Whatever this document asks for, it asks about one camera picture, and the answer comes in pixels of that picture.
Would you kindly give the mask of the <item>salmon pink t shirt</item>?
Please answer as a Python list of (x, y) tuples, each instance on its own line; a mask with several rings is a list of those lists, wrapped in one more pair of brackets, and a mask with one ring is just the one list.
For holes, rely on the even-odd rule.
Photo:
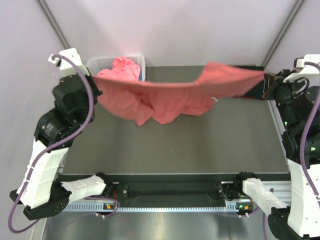
[(264, 75), (263, 70), (209, 62), (193, 82), (109, 79), (104, 71), (93, 79), (102, 91), (98, 102), (107, 111), (142, 126), (149, 119), (164, 125), (181, 114), (203, 115), (220, 98), (245, 95), (263, 81)]

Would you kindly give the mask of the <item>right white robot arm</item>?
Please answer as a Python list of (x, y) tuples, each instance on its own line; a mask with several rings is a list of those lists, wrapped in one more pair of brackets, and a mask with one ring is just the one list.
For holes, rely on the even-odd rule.
[(249, 198), (267, 217), (278, 240), (317, 240), (320, 237), (320, 75), (318, 64), (301, 71), (267, 75), (271, 86), (263, 94), (269, 102), (290, 174), (290, 203), (278, 198), (258, 176), (241, 172), (218, 185), (225, 200)]

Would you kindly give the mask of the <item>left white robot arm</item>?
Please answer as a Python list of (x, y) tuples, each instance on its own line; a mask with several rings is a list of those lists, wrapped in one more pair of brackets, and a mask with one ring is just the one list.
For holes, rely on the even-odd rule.
[(91, 196), (109, 198), (114, 187), (104, 173), (75, 181), (58, 181), (59, 168), (73, 144), (73, 139), (53, 149), (57, 142), (74, 134), (89, 112), (87, 89), (76, 75), (62, 77), (53, 88), (54, 108), (37, 122), (32, 154), (21, 186), (10, 192), (10, 198), (24, 205), (28, 220), (56, 216), (68, 204)]

